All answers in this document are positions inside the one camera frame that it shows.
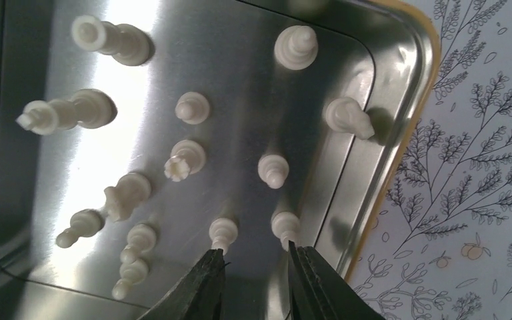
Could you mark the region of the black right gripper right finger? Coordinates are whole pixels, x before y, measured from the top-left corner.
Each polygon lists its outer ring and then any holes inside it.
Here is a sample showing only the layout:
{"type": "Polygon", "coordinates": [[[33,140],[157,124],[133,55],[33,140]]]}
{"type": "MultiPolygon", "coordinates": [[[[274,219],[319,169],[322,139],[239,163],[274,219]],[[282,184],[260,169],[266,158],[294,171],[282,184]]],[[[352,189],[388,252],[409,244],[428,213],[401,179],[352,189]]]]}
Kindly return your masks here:
{"type": "Polygon", "coordinates": [[[289,242],[288,282],[293,319],[384,320],[314,247],[289,242]]]}

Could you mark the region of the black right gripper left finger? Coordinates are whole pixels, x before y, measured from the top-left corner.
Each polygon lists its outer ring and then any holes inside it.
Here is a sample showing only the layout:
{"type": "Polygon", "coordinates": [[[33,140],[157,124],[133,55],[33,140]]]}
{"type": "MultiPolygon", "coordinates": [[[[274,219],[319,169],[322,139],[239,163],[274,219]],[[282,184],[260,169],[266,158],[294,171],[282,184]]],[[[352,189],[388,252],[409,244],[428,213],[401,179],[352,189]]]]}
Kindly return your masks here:
{"type": "Polygon", "coordinates": [[[223,250],[210,249],[141,319],[222,319],[223,250]]]}

